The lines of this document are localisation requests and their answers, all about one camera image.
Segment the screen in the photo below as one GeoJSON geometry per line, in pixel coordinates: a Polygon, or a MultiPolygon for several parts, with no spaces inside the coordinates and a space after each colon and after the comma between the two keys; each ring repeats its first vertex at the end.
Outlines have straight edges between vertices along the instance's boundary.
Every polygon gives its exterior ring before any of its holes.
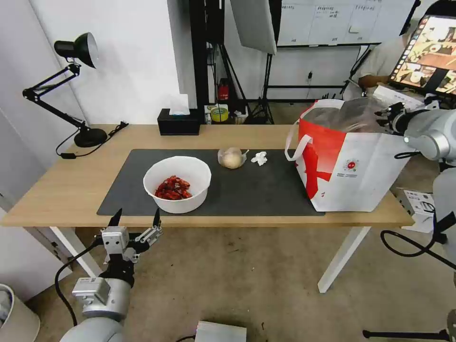
{"type": "Polygon", "coordinates": [[[427,93],[456,95],[456,18],[424,16],[390,81],[427,93]]]}

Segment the logo on bag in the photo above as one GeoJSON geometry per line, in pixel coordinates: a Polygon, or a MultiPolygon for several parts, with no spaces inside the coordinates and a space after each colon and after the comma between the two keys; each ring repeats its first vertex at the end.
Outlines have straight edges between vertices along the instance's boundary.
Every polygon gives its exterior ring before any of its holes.
{"type": "Polygon", "coordinates": [[[347,159],[343,169],[345,172],[356,172],[356,169],[358,168],[358,163],[358,159],[347,159]]]}

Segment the red crayfish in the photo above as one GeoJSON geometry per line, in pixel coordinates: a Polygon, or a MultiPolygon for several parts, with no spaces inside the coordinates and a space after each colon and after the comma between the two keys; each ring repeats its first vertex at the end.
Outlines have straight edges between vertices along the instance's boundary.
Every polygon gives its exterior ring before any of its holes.
{"type": "Polygon", "coordinates": [[[155,196],[164,200],[183,200],[191,197],[191,194],[187,191],[189,187],[190,183],[174,175],[165,179],[159,185],[155,191],[155,196]]]}

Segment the bag handle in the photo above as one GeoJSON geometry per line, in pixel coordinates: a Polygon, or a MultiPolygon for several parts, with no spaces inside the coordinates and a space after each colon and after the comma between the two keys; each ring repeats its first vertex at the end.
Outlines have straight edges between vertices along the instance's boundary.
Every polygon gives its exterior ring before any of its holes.
{"type": "Polygon", "coordinates": [[[285,157],[289,162],[294,162],[296,159],[298,159],[303,154],[307,144],[309,142],[312,142],[312,138],[309,135],[306,134],[305,136],[303,136],[298,146],[296,147],[296,151],[294,152],[293,157],[290,157],[288,150],[290,148],[291,140],[293,139],[293,135],[295,133],[295,126],[297,123],[299,123],[299,120],[300,119],[296,120],[295,123],[291,126],[290,132],[288,132],[288,135],[286,137],[285,157]]]}
{"type": "Polygon", "coordinates": [[[286,137],[286,143],[285,143],[285,157],[289,162],[294,162],[296,161],[299,156],[301,156],[304,152],[305,147],[307,146],[308,143],[312,142],[312,137],[309,135],[305,135],[302,137],[301,141],[299,142],[298,146],[296,147],[296,151],[293,154],[293,157],[290,157],[290,154],[288,153],[288,150],[291,145],[291,140],[293,138],[293,133],[295,130],[295,126],[299,123],[299,120],[303,119],[312,109],[315,108],[338,108],[340,109],[343,105],[344,101],[343,100],[334,100],[334,99],[325,99],[325,100],[317,100],[314,102],[314,104],[308,108],[306,111],[304,111],[300,118],[296,120],[296,122],[291,126],[290,132],[288,132],[288,135],[286,137]]]}

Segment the black lamp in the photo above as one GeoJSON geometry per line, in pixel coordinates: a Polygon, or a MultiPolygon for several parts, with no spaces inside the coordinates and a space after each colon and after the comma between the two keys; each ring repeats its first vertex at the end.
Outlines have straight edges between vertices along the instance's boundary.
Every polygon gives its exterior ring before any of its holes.
{"type": "Polygon", "coordinates": [[[36,103],[37,105],[49,110],[63,120],[76,126],[79,129],[78,134],[75,136],[76,146],[93,147],[103,144],[108,139],[108,135],[105,131],[99,128],[87,127],[85,121],[63,113],[50,104],[41,100],[41,96],[79,76],[79,70],[81,66],[76,63],[76,58],[89,67],[95,68],[98,61],[98,49],[96,47],[94,36],[92,33],[88,32],[80,35],[74,42],[58,40],[54,44],[54,49],[59,56],[62,56],[67,60],[69,65],[58,73],[38,83],[37,85],[25,89],[22,94],[27,100],[36,103]],[[66,71],[70,71],[72,75],[56,84],[45,85],[66,71]]]}

